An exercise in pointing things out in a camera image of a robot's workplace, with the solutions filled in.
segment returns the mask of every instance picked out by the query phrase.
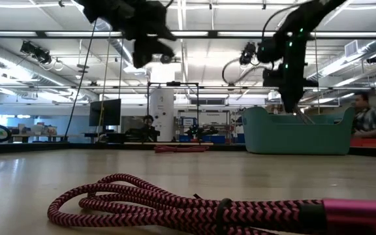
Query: computer monitor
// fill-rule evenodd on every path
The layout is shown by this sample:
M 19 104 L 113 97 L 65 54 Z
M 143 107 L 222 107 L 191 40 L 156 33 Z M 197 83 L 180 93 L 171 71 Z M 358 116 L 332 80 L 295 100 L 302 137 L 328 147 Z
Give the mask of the computer monitor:
M 91 110 L 89 111 L 89 126 L 99 126 L 99 118 L 101 115 L 101 105 L 104 106 L 101 122 L 102 126 L 120 125 L 121 119 L 121 99 L 104 101 L 96 101 L 91 103 Z

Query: pink and black braided cable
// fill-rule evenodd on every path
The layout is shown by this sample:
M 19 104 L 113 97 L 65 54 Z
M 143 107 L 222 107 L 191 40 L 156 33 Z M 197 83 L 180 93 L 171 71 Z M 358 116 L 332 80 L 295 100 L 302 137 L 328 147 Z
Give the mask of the pink and black braided cable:
M 125 181 L 136 187 L 113 182 Z M 97 196 L 96 192 L 108 192 Z M 75 215 L 60 212 L 68 200 L 87 193 L 79 201 L 85 209 L 108 212 L 106 215 Z M 147 207 L 130 206 L 132 202 Z M 67 191 L 48 208 L 49 220 L 68 227 L 130 227 L 158 225 L 191 234 L 272 235 L 259 230 L 276 230 L 300 234 L 314 234 L 300 221 L 300 206 L 321 204 L 321 200 L 287 201 L 231 201 L 204 200 L 173 195 L 144 180 L 128 174 L 113 174 L 98 183 Z

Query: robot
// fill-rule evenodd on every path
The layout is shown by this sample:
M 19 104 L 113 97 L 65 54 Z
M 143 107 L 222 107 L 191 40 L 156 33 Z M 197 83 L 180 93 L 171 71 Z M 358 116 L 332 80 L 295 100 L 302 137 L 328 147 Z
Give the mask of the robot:
M 158 39 L 175 41 L 177 38 L 166 26 L 166 8 L 159 1 L 146 0 L 74 0 L 84 8 L 89 22 L 98 18 L 121 31 L 127 40 L 134 39 L 133 64 L 141 68 L 152 60 L 153 54 L 163 58 L 175 56 L 173 50 Z
M 93 23 L 97 18 L 108 22 L 114 31 L 121 31 L 127 40 L 134 39 L 133 63 L 143 67 L 152 60 L 153 54 L 174 57 L 172 49 L 158 39 L 175 41 L 176 37 L 166 26 L 166 7 L 159 1 L 146 0 L 74 0 L 84 8 L 87 19 Z M 285 23 L 271 39 L 263 40 L 266 22 L 262 32 L 262 42 L 258 44 L 256 57 L 260 63 L 274 63 L 283 59 L 277 70 L 265 69 L 264 85 L 279 88 L 281 98 L 288 113 L 297 111 L 304 86 L 318 86 L 304 78 L 307 41 L 312 40 L 311 32 L 322 19 L 345 0 L 312 0 L 300 3 L 276 14 L 298 7 L 292 11 Z

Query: teal plastic container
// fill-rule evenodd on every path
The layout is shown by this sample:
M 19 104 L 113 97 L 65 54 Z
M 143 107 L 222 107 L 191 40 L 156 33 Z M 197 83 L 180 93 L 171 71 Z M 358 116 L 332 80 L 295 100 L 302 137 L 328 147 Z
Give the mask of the teal plastic container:
M 273 115 L 262 107 L 243 113 L 246 149 L 259 154 L 346 155 L 351 146 L 354 109 L 342 114 L 309 116 Z

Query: blue bin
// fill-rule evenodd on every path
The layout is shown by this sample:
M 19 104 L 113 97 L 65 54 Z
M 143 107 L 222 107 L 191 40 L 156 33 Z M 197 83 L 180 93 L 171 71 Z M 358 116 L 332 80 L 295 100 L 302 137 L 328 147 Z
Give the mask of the blue bin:
M 238 141 L 236 143 L 244 144 L 245 143 L 245 134 L 238 134 Z
M 210 136 L 210 140 L 214 144 L 225 144 L 226 143 L 226 137 L 225 136 Z
M 203 136 L 202 137 L 202 141 L 204 141 L 204 142 L 211 142 L 212 140 L 211 140 L 211 136 Z
M 191 141 L 191 137 L 187 136 L 187 135 L 180 135 L 180 142 L 190 142 Z

